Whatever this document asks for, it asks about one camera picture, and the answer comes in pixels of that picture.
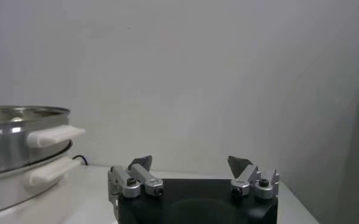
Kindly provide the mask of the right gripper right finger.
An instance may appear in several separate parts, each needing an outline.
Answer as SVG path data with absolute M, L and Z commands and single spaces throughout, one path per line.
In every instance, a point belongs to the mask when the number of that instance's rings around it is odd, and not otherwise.
M 233 198 L 242 199 L 250 194 L 261 200 L 271 200 L 279 194 L 277 170 L 261 171 L 248 159 L 228 156 L 227 162 L 233 174 L 230 181 Z

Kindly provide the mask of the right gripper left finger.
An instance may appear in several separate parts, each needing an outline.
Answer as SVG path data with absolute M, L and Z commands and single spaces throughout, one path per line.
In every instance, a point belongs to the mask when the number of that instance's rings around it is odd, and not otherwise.
M 108 200 L 115 211 L 125 206 L 139 210 L 163 210 L 164 182 L 150 173 L 152 156 L 135 158 L 127 166 L 107 172 Z

